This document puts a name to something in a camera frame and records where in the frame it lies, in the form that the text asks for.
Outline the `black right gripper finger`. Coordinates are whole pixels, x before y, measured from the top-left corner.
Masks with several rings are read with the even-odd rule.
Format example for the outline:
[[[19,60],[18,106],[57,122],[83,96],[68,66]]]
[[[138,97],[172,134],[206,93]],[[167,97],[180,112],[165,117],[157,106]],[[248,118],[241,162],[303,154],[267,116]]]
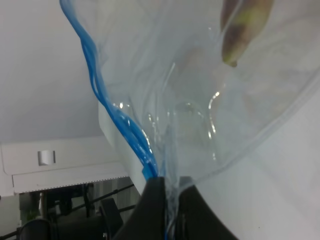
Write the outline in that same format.
[[[190,176],[180,177],[179,187],[174,220],[176,240],[237,239],[206,203]]]

